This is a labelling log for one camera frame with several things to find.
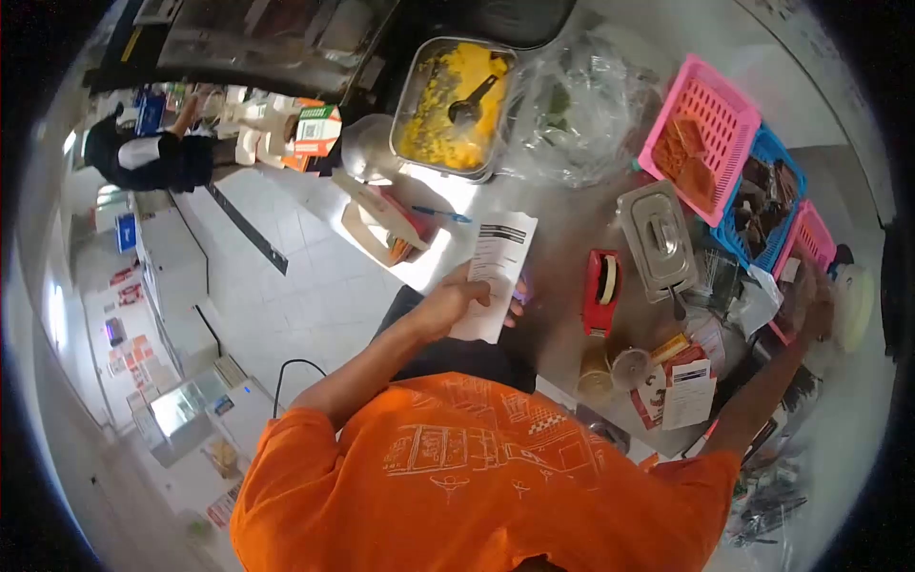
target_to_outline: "glass display case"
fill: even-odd
[[[339,99],[399,0],[188,0],[159,68],[237,71]]]

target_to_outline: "paper receipt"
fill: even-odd
[[[467,315],[454,325],[449,336],[489,343],[499,340],[502,321],[509,311],[511,294],[521,276],[536,228],[537,219],[523,212],[493,212],[481,221],[468,280],[490,283],[490,306],[486,308],[476,300],[471,301]]]
[[[716,379],[709,377],[709,366],[709,360],[673,366],[673,383],[664,396],[662,429],[677,429],[708,419],[716,385]]]

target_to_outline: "black ladle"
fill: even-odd
[[[499,76],[490,75],[479,87],[468,96],[466,100],[457,100],[448,106],[448,119],[455,125],[475,124],[482,116],[479,110],[479,100],[483,99]]]

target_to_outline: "black cable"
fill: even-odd
[[[283,365],[280,366],[280,378],[278,380],[276,380],[276,393],[274,394],[274,419],[276,419],[276,408],[280,402],[280,386],[283,385],[283,371],[285,371],[285,367],[287,365],[289,365],[290,363],[307,363],[308,365],[312,366],[313,368],[315,368],[316,370],[321,372],[321,375],[323,377],[328,376],[326,373],[324,373],[324,370],[322,370],[321,368],[318,367],[318,365],[316,363],[310,362],[309,360],[296,359],[296,360],[286,360],[285,362],[283,362]]]

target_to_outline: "blue pen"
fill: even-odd
[[[444,210],[435,210],[435,209],[430,209],[428,207],[419,207],[419,206],[413,206],[412,209],[416,210],[417,212],[422,212],[423,214],[445,215],[454,222],[473,222],[471,219],[467,218],[463,214],[457,214],[456,212],[446,212]]]

